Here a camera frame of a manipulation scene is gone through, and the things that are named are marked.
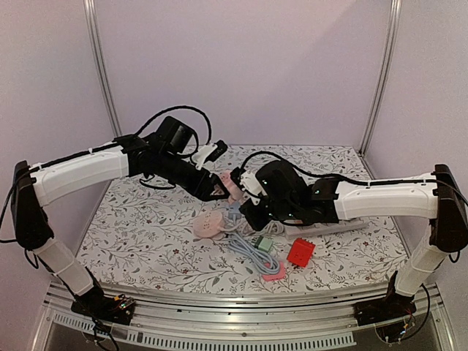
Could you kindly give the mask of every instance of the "red block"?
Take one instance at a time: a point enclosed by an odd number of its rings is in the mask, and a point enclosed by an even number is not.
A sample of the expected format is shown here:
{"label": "red block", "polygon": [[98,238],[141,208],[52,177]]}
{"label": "red block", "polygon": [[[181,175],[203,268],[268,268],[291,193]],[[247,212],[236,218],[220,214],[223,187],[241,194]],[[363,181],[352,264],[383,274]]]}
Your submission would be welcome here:
{"label": "red block", "polygon": [[300,267],[306,267],[314,253],[315,245],[303,239],[295,239],[287,260]]}

